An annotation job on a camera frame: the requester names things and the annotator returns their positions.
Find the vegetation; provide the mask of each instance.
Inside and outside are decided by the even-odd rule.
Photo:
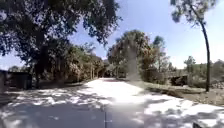
[[[173,70],[171,63],[168,67],[169,57],[164,52],[164,45],[160,36],[150,43],[145,33],[132,30],[117,39],[107,56],[109,62],[115,65],[117,76],[122,70],[124,74],[140,75],[143,80],[154,82],[159,72],[166,72],[168,68]]]
[[[33,68],[37,84],[45,71],[63,76],[61,68],[68,68],[71,65],[65,63],[74,61],[65,56],[76,49],[67,40],[68,35],[77,32],[82,21],[91,37],[106,44],[120,19],[118,8],[114,0],[0,1],[0,54],[15,49],[20,59]]]
[[[171,0],[171,5],[176,8],[172,13],[173,20],[179,22],[182,15],[186,17],[186,20],[193,25],[201,26],[202,32],[205,38],[206,50],[207,50],[207,82],[206,92],[209,91],[210,85],[210,48],[209,41],[206,32],[205,13],[215,6],[217,0]]]

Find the distant tree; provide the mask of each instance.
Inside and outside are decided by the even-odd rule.
[[[138,67],[141,65],[139,60],[144,58],[143,56],[151,54],[150,50],[149,38],[145,33],[132,30],[125,32],[116,40],[116,44],[108,51],[108,60],[116,66],[117,72],[123,67],[125,68],[123,71],[127,71],[131,76],[135,75],[137,79]]]
[[[20,68],[18,66],[12,66],[8,69],[9,72],[20,72]]]
[[[175,67],[173,67],[173,64],[169,62],[168,64],[168,71],[175,71]]]
[[[176,9],[172,13],[173,20],[179,22],[182,15],[185,15],[186,20],[193,25],[201,26],[205,38],[207,49],[207,82],[206,92],[209,91],[210,85],[210,48],[208,36],[205,28],[205,13],[215,6],[217,0],[171,0],[171,5]]]
[[[149,37],[143,32],[133,30],[125,32],[117,39],[107,55],[109,62],[114,64],[119,72],[122,70],[129,73],[135,79],[138,79],[136,74],[139,74],[147,81],[152,75],[151,70],[155,71],[156,53],[157,50],[150,45]]]
[[[189,73],[193,72],[193,65],[196,64],[195,59],[192,56],[189,56],[187,60],[184,61],[187,65],[186,69]]]
[[[224,61],[218,60],[212,65],[212,77],[221,78],[224,76]]]
[[[165,53],[165,41],[162,37],[156,36],[153,41],[153,47],[157,51],[156,53],[156,67],[159,72],[166,71],[168,66],[169,57]]]

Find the paved road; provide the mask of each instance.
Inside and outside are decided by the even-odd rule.
[[[153,93],[113,79],[85,86],[21,92],[1,110],[2,128],[224,127],[224,108]]]

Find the road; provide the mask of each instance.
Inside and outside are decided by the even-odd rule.
[[[192,128],[224,127],[224,108],[197,104],[113,79],[84,86],[32,90],[1,110],[2,128]]]

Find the foliage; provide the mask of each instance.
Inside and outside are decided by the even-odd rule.
[[[148,61],[149,63],[144,65],[145,68],[151,64],[150,50],[149,38],[145,33],[132,30],[125,32],[121,38],[116,40],[116,44],[108,50],[107,56],[109,62],[116,66],[117,71],[122,70],[134,74],[138,72],[135,70],[135,67],[139,66],[138,61]]]
[[[158,79],[159,71],[168,71],[169,57],[166,56],[164,49],[165,43],[162,37],[157,36],[150,43],[145,33],[133,30],[125,32],[117,39],[116,44],[108,50],[107,56],[118,72],[122,70],[126,74],[139,73],[144,81],[154,82]]]
[[[81,21],[91,37],[105,44],[120,19],[114,0],[1,0],[0,5],[3,55],[11,48],[26,53],[52,38],[67,38]]]
[[[195,59],[192,57],[192,56],[189,56],[187,60],[184,61],[184,64],[187,65],[187,68],[186,70],[189,72],[189,73],[192,73],[193,72],[193,65],[195,64]]]
[[[205,13],[215,6],[217,0],[170,0],[170,4],[175,6],[172,18],[175,22],[179,22],[181,16],[185,16],[186,20],[195,25],[199,25],[204,21]]]
[[[20,68],[18,66],[12,66],[8,69],[9,72],[20,72]]]
[[[168,70],[169,57],[165,53],[165,41],[162,37],[156,36],[153,41],[153,48],[156,50],[156,63],[158,72],[165,72]]]

